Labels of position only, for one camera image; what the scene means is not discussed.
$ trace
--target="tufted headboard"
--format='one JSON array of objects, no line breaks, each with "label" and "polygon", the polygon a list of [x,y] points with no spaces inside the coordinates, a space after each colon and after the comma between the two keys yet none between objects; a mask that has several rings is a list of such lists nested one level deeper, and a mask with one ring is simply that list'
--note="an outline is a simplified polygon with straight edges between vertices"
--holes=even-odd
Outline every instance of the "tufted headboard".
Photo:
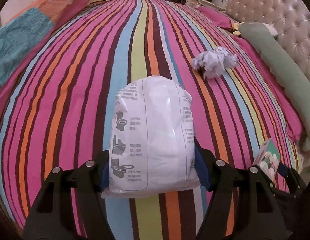
[{"label": "tufted headboard", "polygon": [[272,24],[277,42],[310,81],[310,12],[302,0],[228,0],[233,19]]}]

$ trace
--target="mattress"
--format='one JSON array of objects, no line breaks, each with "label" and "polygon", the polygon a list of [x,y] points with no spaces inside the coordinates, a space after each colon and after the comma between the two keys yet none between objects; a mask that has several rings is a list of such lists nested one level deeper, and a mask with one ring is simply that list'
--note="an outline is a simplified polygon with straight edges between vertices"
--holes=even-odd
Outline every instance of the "mattress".
[{"label": "mattress", "polygon": [[[191,59],[216,46],[239,65],[203,80]],[[247,169],[271,138],[281,161],[301,169],[287,133],[275,80],[231,35],[200,12],[162,0],[110,0],[85,7],[57,29],[13,81],[0,119],[0,205],[23,228],[41,182],[53,167],[77,168],[110,147],[116,93],[140,78],[161,75],[192,96],[195,136],[231,166]],[[285,96],[286,111],[296,115]],[[279,189],[284,180],[276,177]],[[85,235],[72,191],[74,218]],[[148,198],[105,198],[101,204],[116,239],[195,239],[211,193],[204,187]],[[234,224],[237,192],[226,234]]]}]

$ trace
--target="silver bolt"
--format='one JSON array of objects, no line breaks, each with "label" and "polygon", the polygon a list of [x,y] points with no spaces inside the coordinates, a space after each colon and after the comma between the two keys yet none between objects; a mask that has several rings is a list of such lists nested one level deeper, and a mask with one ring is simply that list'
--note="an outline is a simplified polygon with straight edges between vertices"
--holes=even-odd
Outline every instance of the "silver bolt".
[{"label": "silver bolt", "polygon": [[53,173],[58,173],[58,172],[60,172],[60,167],[55,167],[55,168],[53,168]]},{"label": "silver bolt", "polygon": [[87,167],[93,167],[94,165],[95,165],[95,163],[94,163],[94,161],[87,161],[86,163],[85,163],[85,165],[87,166]]},{"label": "silver bolt", "polygon": [[217,166],[220,166],[220,167],[223,167],[223,166],[225,165],[225,162],[222,161],[222,160],[217,160],[217,161],[216,161],[216,165],[217,165]]},{"label": "silver bolt", "polygon": [[257,172],[258,172],[258,170],[257,170],[256,167],[250,167],[250,171],[251,171],[252,173],[257,173]]}]

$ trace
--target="white bedside table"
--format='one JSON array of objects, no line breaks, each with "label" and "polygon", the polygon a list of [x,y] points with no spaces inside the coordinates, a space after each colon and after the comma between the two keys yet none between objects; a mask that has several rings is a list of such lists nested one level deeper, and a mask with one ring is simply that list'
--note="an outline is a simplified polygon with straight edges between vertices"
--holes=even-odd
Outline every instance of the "white bedside table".
[{"label": "white bedside table", "polygon": [[209,1],[206,1],[206,0],[187,0],[185,5],[190,6],[190,7],[194,7],[194,8],[197,8],[199,6],[206,6],[206,7],[211,7],[215,10],[225,11],[224,8],[218,6],[214,3],[211,3]]}]

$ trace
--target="white plastic package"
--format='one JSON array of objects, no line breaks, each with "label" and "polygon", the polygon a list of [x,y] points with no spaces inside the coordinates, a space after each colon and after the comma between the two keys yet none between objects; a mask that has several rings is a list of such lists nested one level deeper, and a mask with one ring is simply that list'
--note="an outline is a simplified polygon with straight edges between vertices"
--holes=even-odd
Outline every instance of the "white plastic package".
[{"label": "white plastic package", "polygon": [[191,95],[151,76],[116,96],[109,182],[102,196],[143,197],[199,185],[194,167]]}]

